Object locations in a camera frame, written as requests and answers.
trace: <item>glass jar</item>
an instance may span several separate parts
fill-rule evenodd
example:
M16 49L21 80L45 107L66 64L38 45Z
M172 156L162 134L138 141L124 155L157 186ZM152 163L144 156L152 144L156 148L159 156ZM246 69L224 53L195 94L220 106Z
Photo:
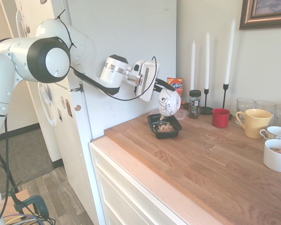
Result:
M189 92L189 116L190 118L196 119L200 114L200 101L201 91L191 90Z

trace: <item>gray carpet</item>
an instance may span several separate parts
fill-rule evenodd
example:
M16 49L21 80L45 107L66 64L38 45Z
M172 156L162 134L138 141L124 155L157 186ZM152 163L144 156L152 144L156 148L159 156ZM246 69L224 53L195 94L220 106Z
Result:
M5 160L5 140L0 153ZM41 129L9 138L9 166L15 183L25 184L54 170ZM0 192L5 193L6 173L0 166Z

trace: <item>framed picture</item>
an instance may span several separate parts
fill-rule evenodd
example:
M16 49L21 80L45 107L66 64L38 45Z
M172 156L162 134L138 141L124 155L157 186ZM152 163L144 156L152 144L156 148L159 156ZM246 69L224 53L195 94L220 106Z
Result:
M243 0L240 30L281 27L281 0Z

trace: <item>mug handle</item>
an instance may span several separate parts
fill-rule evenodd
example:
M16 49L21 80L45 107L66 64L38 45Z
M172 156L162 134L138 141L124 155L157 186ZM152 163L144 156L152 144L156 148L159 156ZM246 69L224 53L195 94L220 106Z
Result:
M237 112L237 113L235 114L236 119L238 120L238 122L240 123L240 125L242 125L243 128L245 129L245 125L243 124L243 122L240 120L240 118L239 118L239 116L238 116L239 114L242 114L242 115L245 116L245 113L244 113L244 112Z
M265 139L268 139L268 136L265 137L265 135L262 134L262 131L265 131L265 133L266 133L266 135L267 135L267 130L262 129L262 130L259 131L259 133L260 133L261 136L263 136Z

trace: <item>orange snack bag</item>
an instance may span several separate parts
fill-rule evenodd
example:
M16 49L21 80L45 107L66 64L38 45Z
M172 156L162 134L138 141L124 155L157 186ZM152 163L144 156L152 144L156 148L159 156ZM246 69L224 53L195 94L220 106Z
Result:
M178 92L180 98L181 98L181 105L183 105L185 102L182 99L182 91L183 91L183 86L182 86L183 78L170 78L168 77L168 84L171 85L173 88L176 89Z

